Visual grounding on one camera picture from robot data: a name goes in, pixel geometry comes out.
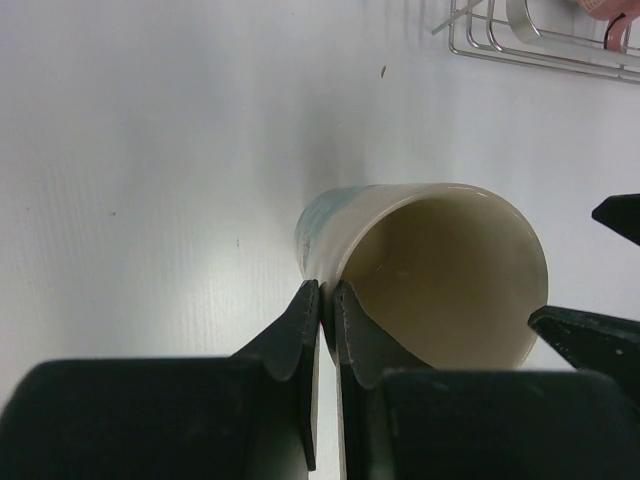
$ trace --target pink mug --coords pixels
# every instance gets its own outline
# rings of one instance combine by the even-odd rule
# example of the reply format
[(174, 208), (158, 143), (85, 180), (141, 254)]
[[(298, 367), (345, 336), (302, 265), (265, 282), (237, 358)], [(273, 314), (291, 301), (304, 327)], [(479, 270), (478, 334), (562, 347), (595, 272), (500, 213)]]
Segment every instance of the pink mug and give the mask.
[(593, 18), (609, 20), (604, 48), (622, 52), (624, 32), (640, 17), (640, 0), (578, 0), (578, 3)]

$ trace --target metal wire rack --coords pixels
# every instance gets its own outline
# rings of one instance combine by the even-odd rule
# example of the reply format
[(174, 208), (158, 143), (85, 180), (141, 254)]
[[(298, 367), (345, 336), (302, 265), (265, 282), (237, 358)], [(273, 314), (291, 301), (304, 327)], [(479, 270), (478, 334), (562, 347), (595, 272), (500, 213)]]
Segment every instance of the metal wire rack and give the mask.
[(432, 33), (448, 25), (449, 49), (457, 55), (640, 83), (640, 48), (633, 45), (631, 28), (625, 32), (623, 53), (612, 52), (597, 39), (604, 38), (605, 22), (593, 20), (590, 35), (577, 34), (575, 28), (542, 28), (533, 22), (527, 0), (499, 2), (451, 0), (449, 19)]

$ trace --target white tabletop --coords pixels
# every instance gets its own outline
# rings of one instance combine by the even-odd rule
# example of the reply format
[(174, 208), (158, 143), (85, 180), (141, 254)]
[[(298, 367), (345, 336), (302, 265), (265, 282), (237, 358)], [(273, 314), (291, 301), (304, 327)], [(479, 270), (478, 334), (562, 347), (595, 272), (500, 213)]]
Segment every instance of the white tabletop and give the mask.
[(538, 232), (551, 304), (640, 318), (640, 250), (590, 219), (640, 191), (640, 89), (419, 45), (419, 3), (4, 2), (0, 399), (51, 358), (232, 353), (288, 304), (296, 220), (339, 185), (492, 190)]

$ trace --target pink mug handle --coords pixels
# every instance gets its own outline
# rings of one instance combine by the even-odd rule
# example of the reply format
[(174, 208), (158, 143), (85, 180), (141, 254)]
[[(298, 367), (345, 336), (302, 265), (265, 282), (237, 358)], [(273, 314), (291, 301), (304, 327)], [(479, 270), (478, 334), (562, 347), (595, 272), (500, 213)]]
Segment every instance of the pink mug handle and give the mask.
[(638, 17), (640, 17), (640, 6), (635, 6), (635, 8), (631, 8), (611, 19), (604, 37), (604, 48), (623, 53), (622, 38), (624, 37), (624, 32)]

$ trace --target mug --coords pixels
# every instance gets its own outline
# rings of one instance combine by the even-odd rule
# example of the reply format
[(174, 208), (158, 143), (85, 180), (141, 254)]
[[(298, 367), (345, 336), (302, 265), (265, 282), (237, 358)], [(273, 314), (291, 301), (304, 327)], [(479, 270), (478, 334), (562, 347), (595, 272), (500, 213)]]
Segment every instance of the mug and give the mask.
[(580, 6), (597, 20), (609, 20), (604, 48), (623, 52), (622, 38), (633, 21), (640, 17), (639, 0), (578, 0)]
[(372, 185), (320, 195), (296, 227), (305, 279), (331, 296), (350, 281), (369, 316), (435, 368), (522, 364), (547, 302), (547, 266), (533, 228), (501, 197), (470, 185)]

